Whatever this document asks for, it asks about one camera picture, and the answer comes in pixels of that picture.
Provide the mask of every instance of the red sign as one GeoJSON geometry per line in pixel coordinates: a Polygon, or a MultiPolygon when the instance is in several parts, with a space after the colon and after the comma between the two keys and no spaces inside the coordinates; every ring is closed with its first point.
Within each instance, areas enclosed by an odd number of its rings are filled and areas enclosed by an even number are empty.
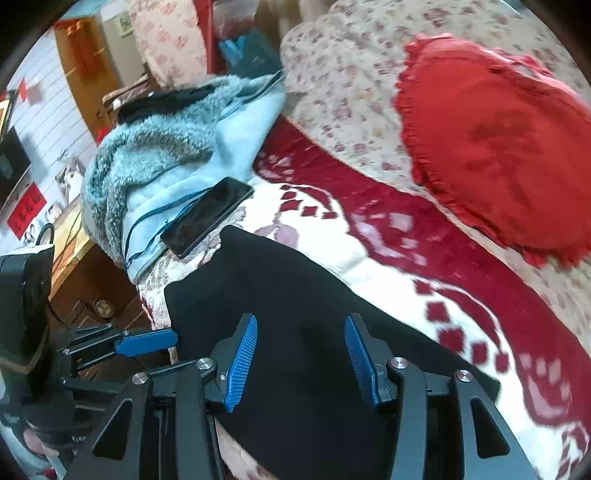
{"type": "Polygon", "coordinates": [[[46,203],[37,185],[31,183],[7,220],[10,230],[19,240],[46,203]]]}
{"type": "Polygon", "coordinates": [[[22,79],[21,83],[18,84],[18,94],[21,96],[23,102],[27,100],[27,83],[25,79],[22,79]]]}

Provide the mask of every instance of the light blue fleece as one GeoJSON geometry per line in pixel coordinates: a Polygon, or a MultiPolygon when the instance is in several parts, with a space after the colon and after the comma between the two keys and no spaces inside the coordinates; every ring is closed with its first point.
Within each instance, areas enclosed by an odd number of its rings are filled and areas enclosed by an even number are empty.
{"type": "MultiPolygon", "coordinates": [[[[255,80],[217,78],[207,84],[216,87],[211,94],[182,111],[120,125],[107,135],[86,171],[82,187],[82,218],[89,237],[116,263],[124,264],[122,234],[130,195],[176,167],[187,166],[185,174],[192,176],[214,160],[213,153],[223,148],[219,146],[219,122],[233,116],[241,105],[254,101],[261,90],[269,88],[272,79],[275,76],[255,80]]],[[[264,132],[261,128],[263,140],[269,128],[270,125],[264,132]]],[[[254,155],[248,166],[236,169],[249,170],[253,159],[254,155]]]]}
{"type": "Polygon", "coordinates": [[[189,162],[163,173],[127,198],[122,248],[127,273],[137,283],[166,246],[160,233],[190,202],[224,177],[248,181],[252,162],[283,108],[285,89],[280,75],[253,80],[259,88],[232,102],[215,129],[215,149],[205,164],[189,162]],[[166,208],[179,199],[184,201],[166,208]]]}

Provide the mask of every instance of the plastic bag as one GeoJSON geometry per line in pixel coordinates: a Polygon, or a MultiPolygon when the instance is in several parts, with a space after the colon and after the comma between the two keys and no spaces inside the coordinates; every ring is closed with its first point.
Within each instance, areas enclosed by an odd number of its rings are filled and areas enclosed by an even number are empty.
{"type": "Polygon", "coordinates": [[[213,4],[213,28],[221,40],[233,40],[248,32],[255,22],[259,0],[217,0],[213,4]]]}

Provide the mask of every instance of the wooden door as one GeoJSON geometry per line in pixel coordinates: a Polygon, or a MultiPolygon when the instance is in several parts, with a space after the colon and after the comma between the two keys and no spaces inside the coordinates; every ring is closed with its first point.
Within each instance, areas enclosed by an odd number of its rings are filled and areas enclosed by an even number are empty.
{"type": "Polygon", "coordinates": [[[62,20],[54,25],[54,30],[57,51],[72,96],[96,140],[101,128],[111,127],[102,98],[122,85],[107,57],[105,43],[94,17],[62,20]],[[72,38],[72,30],[69,34],[69,28],[77,27],[85,29],[83,41],[78,43],[72,38]]]}

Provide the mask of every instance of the wooden desk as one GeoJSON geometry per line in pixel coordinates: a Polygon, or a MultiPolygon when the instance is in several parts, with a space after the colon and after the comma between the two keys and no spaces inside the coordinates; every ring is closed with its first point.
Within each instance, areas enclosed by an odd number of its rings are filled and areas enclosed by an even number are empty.
{"type": "Polygon", "coordinates": [[[82,228],[82,208],[80,197],[72,202],[56,221],[56,234],[53,240],[53,273],[51,275],[51,300],[76,265],[94,246],[82,228]]]}
{"type": "MultiPolygon", "coordinates": [[[[76,199],[56,220],[50,302],[69,325],[112,322],[117,328],[150,326],[135,286],[124,270],[82,228],[82,206],[76,199]]],[[[51,318],[50,329],[61,329],[51,318]]]]}

